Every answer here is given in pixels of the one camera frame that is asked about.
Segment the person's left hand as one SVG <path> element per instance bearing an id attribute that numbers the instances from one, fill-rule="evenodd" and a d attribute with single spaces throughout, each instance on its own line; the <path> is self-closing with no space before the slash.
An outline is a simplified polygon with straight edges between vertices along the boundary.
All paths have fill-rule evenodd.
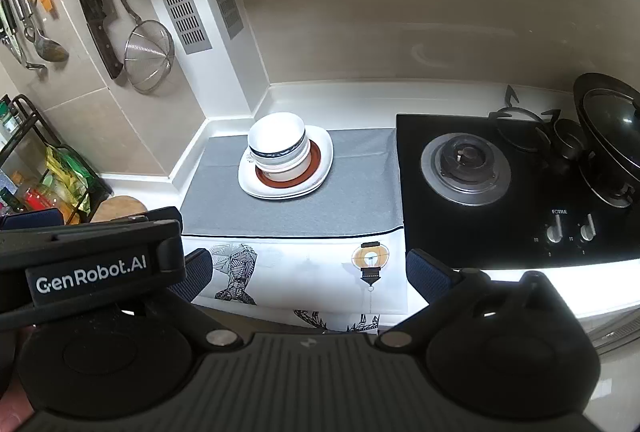
<path id="1" fill-rule="evenodd" d="M 34 410 L 17 372 L 22 348 L 35 330 L 34 326 L 1 333 L 1 430 L 15 431 Z"/>

